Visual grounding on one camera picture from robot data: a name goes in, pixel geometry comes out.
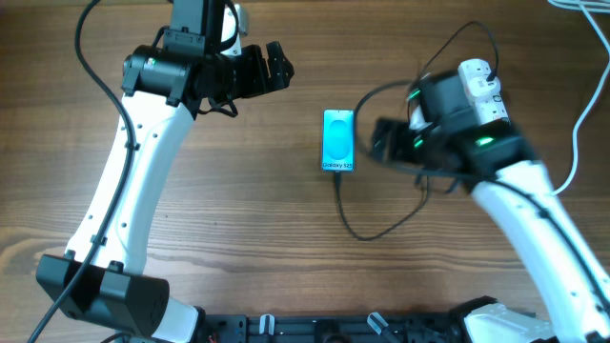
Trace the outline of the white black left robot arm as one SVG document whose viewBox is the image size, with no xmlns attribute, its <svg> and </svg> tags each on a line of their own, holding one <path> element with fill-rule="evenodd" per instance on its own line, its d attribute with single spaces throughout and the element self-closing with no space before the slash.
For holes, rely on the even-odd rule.
<svg viewBox="0 0 610 343">
<path fill-rule="evenodd" d="M 176 1 L 169 25 L 123 65 L 119 122 L 88 211 L 36 280 L 51 310 L 156 342 L 214 342 L 205 312 L 145 275 L 152 221 L 173 160 L 195 119 L 237 116 L 235 101 L 286 89 L 294 68 L 278 42 L 243 46 L 248 14 L 231 1 Z"/>
</svg>

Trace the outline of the white power strip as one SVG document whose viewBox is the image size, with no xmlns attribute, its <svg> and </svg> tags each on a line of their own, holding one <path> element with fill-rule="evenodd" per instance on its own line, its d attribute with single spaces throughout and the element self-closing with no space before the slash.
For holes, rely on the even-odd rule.
<svg viewBox="0 0 610 343">
<path fill-rule="evenodd" d="M 465 90 L 466 82 L 476 76 L 486 76 L 487 79 L 492 73 L 492 69 L 489 64 L 482 59 L 469 59 L 463 61 L 458 66 L 458 75 Z M 481 125 L 487 124 L 492 121 L 502 120 L 509 122 L 508 112 L 504 106 L 504 102 L 500 95 L 500 92 L 493 98 L 473 103 L 469 100 L 470 104 L 474 106 L 478 115 L 478 120 Z"/>
</svg>

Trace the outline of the turquoise screen smartphone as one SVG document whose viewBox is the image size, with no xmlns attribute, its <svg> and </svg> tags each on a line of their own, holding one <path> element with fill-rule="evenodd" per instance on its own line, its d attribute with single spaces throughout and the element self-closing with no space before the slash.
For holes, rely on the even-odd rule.
<svg viewBox="0 0 610 343">
<path fill-rule="evenodd" d="M 355 162 L 354 112 L 327 109 L 323 112 L 321 169 L 352 172 Z"/>
</svg>

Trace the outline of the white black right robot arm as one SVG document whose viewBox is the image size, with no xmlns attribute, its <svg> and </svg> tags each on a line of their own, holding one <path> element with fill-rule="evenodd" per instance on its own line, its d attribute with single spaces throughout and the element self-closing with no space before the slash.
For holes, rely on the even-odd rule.
<svg viewBox="0 0 610 343">
<path fill-rule="evenodd" d="M 609 277 L 554 195 L 544 164 L 507 116 L 498 78 L 449 71 L 408 81 L 417 107 L 383 120 L 369 154 L 416 175 L 452 178 L 504 232 L 537 286 L 549 318 L 481 298 L 457 311 L 469 342 L 605 342 Z"/>
</svg>

